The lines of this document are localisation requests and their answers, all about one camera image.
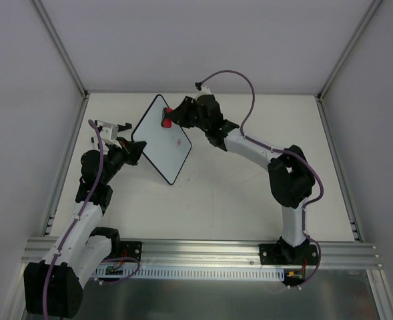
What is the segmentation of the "small black-framed whiteboard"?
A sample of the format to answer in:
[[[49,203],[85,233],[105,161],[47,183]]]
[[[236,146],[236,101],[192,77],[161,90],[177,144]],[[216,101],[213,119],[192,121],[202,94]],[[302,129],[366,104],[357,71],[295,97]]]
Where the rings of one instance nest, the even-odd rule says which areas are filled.
[[[190,154],[192,144],[185,131],[174,123],[161,125],[163,112],[169,106],[164,97],[156,95],[137,123],[131,139],[145,141],[143,155],[169,184],[173,185]]]

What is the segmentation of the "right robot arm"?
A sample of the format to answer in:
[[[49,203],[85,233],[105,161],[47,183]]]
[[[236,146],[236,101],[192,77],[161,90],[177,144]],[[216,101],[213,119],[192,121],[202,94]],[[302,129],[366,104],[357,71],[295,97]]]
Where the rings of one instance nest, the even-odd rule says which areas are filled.
[[[212,94],[185,97],[177,108],[166,107],[161,125],[170,128],[173,124],[198,128],[214,147],[240,155],[267,171],[272,196],[282,207],[282,234],[267,256],[275,263],[301,263],[310,244],[305,234],[304,205],[315,183],[302,150],[292,145],[276,151],[244,135],[238,124],[224,118]]]

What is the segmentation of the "red bone-shaped eraser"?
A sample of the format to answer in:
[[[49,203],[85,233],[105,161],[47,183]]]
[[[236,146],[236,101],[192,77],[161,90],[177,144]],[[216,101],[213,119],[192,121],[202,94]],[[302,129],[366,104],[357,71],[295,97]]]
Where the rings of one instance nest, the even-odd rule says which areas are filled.
[[[161,119],[161,126],[166,129],[170,129],[172,127],[172,120],[169,118],[169,114],[173,111],[173,109],[169,107],[163,108],[162,111],[162,119]]]

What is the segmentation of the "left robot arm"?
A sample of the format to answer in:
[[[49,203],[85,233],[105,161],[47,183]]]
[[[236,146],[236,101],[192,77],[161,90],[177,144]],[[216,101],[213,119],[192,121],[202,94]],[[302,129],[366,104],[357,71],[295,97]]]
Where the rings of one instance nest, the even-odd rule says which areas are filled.
[[[81,177],[75,207],[65,230],[40,260],[24,270],[25,308],[28,313],[73,318],[83,290],[97,266],[121,255],[117,229],[100,227],[113,195],[109,182],[124,165],[137,165],[147,143],[123,137],[108,151],[89,150],[80,159]]]

